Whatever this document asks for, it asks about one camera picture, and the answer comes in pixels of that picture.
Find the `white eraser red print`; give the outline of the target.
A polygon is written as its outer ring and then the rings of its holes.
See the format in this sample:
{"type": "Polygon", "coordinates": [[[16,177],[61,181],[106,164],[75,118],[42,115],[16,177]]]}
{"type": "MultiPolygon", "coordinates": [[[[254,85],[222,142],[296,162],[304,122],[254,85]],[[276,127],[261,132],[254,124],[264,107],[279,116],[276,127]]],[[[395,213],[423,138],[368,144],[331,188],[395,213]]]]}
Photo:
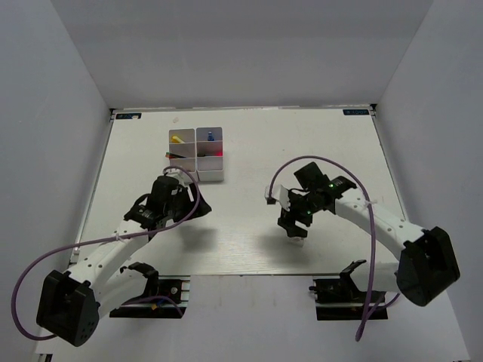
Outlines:
{"type": "Polygon", "coordinates": [[[289,242],[291,244],[302,247],[304,245],[305,239],[301,237],[292,237],[292,238],[289,238],[289,242]]]}

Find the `green ink pen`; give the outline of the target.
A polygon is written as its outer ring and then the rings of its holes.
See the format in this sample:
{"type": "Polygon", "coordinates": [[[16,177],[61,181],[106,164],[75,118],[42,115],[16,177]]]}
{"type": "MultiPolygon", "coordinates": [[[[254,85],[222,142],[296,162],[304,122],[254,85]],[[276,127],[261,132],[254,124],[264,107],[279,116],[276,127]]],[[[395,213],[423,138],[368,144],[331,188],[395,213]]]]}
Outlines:
{"type": "Polygon", "coordinates": [[[166,152],[166,153],[165,153],[165,156],[166,156],[166,157],[171,157],[171,158],[182,158],[182,157],[184,157],[184,156],[182,156],[182,155],[178,155],[178,154],[171,153],[171,152],[166,152]]]}

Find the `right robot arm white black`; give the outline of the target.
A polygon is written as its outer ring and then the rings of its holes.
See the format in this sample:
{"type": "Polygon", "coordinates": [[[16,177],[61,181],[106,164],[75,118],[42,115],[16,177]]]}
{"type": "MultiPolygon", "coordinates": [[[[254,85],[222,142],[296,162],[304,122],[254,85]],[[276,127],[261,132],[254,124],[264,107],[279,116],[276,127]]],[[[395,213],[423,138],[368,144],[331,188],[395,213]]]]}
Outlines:
{"type": "Polygon", "coordinates": [[[314,214],[329,211],[367,232],[373,243],[380,242],[395,257],[394,262],[386,263],[356,260],[337,279],[315,281],[310,289],[318,302],[361,302],[368,292],[374,296],[390,292],[426,306],[460,279],[451,239],[444,229],[425,229],[396,216],[370,202],[352,180],[344,176],[329,179],[314,162],[294,176],[300,184],[297,189],[271,182],[265,190],[268,204],[280,204],[277,223],[289,238],[303,241],[314,214]]]}

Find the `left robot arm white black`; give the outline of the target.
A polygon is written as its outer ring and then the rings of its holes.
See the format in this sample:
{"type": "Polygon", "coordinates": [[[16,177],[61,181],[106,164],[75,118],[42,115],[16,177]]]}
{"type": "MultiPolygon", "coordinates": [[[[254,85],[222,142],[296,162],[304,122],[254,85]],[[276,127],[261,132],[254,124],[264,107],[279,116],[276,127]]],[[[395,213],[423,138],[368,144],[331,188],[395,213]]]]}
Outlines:
{"type": "Polygon", "coordinates": [[[141,195],[114,231],[112,242],[96,249],[64,272],[45,278],[36,322],[79,347],[93,335],[102,317],[132,299],[153,300],[158,271],[131,257],[164,229],[211,212],[194,183],[176,174],[159,176],[150,193],[141,195]]]}

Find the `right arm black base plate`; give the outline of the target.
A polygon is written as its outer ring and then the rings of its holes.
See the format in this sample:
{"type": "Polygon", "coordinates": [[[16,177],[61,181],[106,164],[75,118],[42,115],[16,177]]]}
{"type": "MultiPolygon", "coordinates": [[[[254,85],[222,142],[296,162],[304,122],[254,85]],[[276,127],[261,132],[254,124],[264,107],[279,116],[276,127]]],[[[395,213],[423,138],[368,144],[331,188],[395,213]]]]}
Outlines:
{"type": "Polygon", "coordinates": [[[360,321],[366,292],[347,286],[340,278],[316,278],[309,286],[315,297],[318,321],[360,321]]]}

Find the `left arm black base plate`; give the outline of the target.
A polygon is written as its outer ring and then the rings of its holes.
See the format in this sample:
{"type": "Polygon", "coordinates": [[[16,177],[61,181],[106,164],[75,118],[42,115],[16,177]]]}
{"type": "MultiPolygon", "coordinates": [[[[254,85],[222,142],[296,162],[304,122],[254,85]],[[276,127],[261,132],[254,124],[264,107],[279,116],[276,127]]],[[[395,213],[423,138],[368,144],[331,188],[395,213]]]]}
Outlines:
{"type": "Polygon", "coordinates": [[[189,303],[190,276],[159,277],[152,291],[129,299],[112,310],[110,318],[181,319],[189,303]]]}

